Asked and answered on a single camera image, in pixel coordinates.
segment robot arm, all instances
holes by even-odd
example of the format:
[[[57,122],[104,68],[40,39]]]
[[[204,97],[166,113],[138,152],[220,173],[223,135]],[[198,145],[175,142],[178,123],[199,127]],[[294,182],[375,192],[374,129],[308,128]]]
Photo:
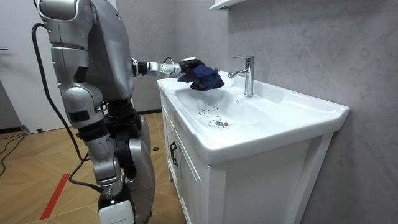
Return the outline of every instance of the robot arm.
[[[189,57],[183,59],[179,63],[174,63],[173,60],[171,64],[169,63],[157,63],[157,62],[139,62],[136,59],[131,59],[133,73],[136,75],[151,75],[163,77],[176,77],[182,73],[185,73],[188,69],[193,69],[199,64],[203,64],[196,57]]]

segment power cord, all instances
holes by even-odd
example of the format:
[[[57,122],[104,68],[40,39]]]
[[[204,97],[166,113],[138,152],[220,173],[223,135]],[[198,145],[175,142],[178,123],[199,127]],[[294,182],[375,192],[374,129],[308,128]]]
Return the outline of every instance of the power cord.
[[[75,138],[73,137],[73,134],[70,131],[70,128],[69,128],[67,122],[63,118],[63,116],[60,113],[60,111],[58,110],[58,108],[55,106],[55,104],[52,101],[51,96],[50,96],[49,87],[48,87],[47,81],[45,79],[44,67],[43,67],[42,58],[40,56],[39,46],[37,45],[36,31],[37,31],[37,28],[39,28],[39,27],[43,27],[45,29],[44,24],[40,24],[40,23],[35,24],[35,26],[33,26],[33,28],[32,28],[32,41],[33,41],[33,46],[34,46],[35,52],[36,52],[37,63],[39,64],[39,70],[40,70],[40,74],[41,74],[41,77],[42,77],[42,83],[43,83],[45,97],[47,98],[47,100],[49,101],[52,109],[57,114],[57,116],[60,118],[62,124],[64,125],[65,129],[67,130],[67,132],[69,134],[69,137],[70,137],[70,139],[73,142],[73,146],[75,147],[77,156],[79,157],[79,160],[82,161],[83,158],[82,158],[82,156],[80,154],[80,150],[79,150],[79,147],[77,146],[77,142],[76,142]]]
[[[94,184],[88,184],[88,183],[84,183],[84,182],[80,182],[77,180],[73,180],[73,176],[77,173],[77,171],[82,167],[83,163],[85,163],[85,160],[80,161],[79,165],[76,167],[76,169],[70,174],[68,180],[69,182],[73,183],[73,184],[77,184],[77,185],[82,185],[82,186],[86,186],[86,187],[91,187],[92,189],[96,190],[97,192],[99,192],[100,194],[102,194],[102,192],[104,191],[104,189],[100,186],[94,185]]]
[[[10,141],[4,146],[4,150],[3,150],[2,152],[0,152],[0,154],[4,153],[4,152],[7,150],[7,146],[8,146],[11,142],[13,142],[15,139],[18,139],[18,138],[20,138],[20,137],[22,137],[22,138],[18,141],[18,143],[11,149],[11,151],[9,151],[9,152],[7,153],[6,156],[4,156],[4,157],[1,159],[0,163],[1,163],[1,165],[3,166],[3,170],[2,170],[1,173],[0,173],[0,177],[3,175],[3,173],[4,173],[4,172],[6,171],[6,169],[7,169],[6,165],[4,165],[4,160],[14,151],[14,149],[16,149],[16,148],[18,147],[19,143],[21,143],[21,141],[26,137],[26,133],[17,135],[16,138],[13,138],[12,140],[10,140]]]
[[[23,135],[25,135],[25,133],[17,134],[16,136],[13,136],[13,137],[16,137],[16,138],[11,139],[9,142],[7,142],[7,144],[4,146],[4,150],[0,152],[0,155],[3,154],[3,153],[7,150],[7,146],[8,146],[11,142],[13,142],[15,139],[17,139],[17,138],[19,138],[19,137],[21,137],[21,136],[23,136]]]
[[[77,145],[77,143],[76,143],[75,137],[73,137],[73,134],[72,134],[72,132],[70,131],[70,128],[69,128],[67,122],[65,121],[65,119],[64,119],[63,116],[62,116],[62,114],[59,112],[58,108],[55,106],[54,102],[53,102],[52,99],[51,99],[51,96],[50,96],[50,93],[49,93],[49,88],[48,88],[48,86],[47,86],[47,81],[46,81],[46,78],[45,78],[45,73],[44,73],[44,67],[43,67],[42,58],[41,58],[41,56],[40,56],[39,46],[38,46],[38,44],[37,44],[36,32],[37,32],[37,28],[39,28],[39,27],[43,27],[43,28],[45,29],[44,24],[41,24],[41,23],[35,24],[35,26],[33,26],[33,28],[32,28],[32,41],[33,41],[33,46],[34,46],[35,53],[36,53],[37,64],[39,65],[40,75],[41,75],[41,77],[42,77],[42,83],[43,83],[44,93],[45,93],[45,96],[46,96],[47,100],[49,101],[49,103],[50,103],[52,109],[53,109],[54,112],[57,114],[57,116],[60,118],[62,124],[64,125],[65,129],[67,130],[67,132],[68,132],[68,134],[69,134],[69,137],[70,137],[70,139],[72,140],[73,145],[74,145],[74,147],[75,147],[77,156],[79,157],[79,160],[80,160],[80,164],[76,167],[76,169],[75,169],[75,170],[72,172],[72,174],[70,175],[69,181],[70,181],[71,183],[73,183],[73,184],[91,187],[91,188],[94,189],[95,191],[97,191],[97,192],[99,192],[99,193],[102,193],[102,192],[103,192],[103,189],[102,189],[100,186],[97,186],[97,185],[95,185],[95,184],[88,184],[88,183],[84,183],[84,182],[79,182],[79,181],[76,181],[76,180],[73,180],[73,179],[72,179],[72,177],[76,174],[76,172],[81,168],[81,166],[83,165],[83,163],[84,163],[85,161],[88,161],[89,158],[88,158],[88,154],[87,154],[84,158],[81,157],[80,150],[79,150],[79,147],[78,147],[78,145]]]
[[[22,136],[22,135],[24,135],[24,133],[22,133],[22,134],[16,134],[16,135],[14,135],[14,136],[6,137],[6,138],[2,138],[2,139],[0,139],[0,140],[5,140],[5,139],[13,138],[13,137],[16,137],[16,136]]]
[[[163,61],[163,63],[166,63],[166,61],[167,61],[168,59],[170,59],[170,60],[172,61],[172,63],[174,63],[172,57],[167,57],[167,58]]]

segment white sink basin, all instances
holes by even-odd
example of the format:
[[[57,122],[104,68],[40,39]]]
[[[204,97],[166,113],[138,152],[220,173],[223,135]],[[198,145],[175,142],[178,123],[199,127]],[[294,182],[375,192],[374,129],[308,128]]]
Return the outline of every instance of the white sink basin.
[[[246,98],[244,78],[227,74],[220,72],[223,88],[206,92],[176,78],[158,80],[209,165],[333,133],[349,113],[346,106],[258,81],[254,97]]]

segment white wall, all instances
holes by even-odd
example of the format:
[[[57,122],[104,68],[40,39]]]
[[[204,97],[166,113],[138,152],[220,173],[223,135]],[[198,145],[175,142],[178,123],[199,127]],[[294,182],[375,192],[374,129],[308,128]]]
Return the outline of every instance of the white wall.
[[[32,132],[36,132],[37,128],[44,131],[62,128],[62,123],[45,98],[32,45],[32,27],[35,23],[42,22],[33,2],[2,2],[0,21],[0,48],[9,49],[0,55],[0,80],[21,124],[26,125]],[[37,37],[50,94],[66,118],[52,66],[49,37],[45,29],[39,28]]]

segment navy rag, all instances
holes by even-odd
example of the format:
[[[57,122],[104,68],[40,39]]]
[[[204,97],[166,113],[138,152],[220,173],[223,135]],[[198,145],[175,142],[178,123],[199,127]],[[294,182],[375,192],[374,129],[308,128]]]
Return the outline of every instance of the navy rag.
[[[208,91],[224,86],[221,76],[217,69],[207,67],[206,65],[198,65],[193,70],[188,70],[184,76],[178,78],[179,82],[193,82],[191,89],[198,91]]]

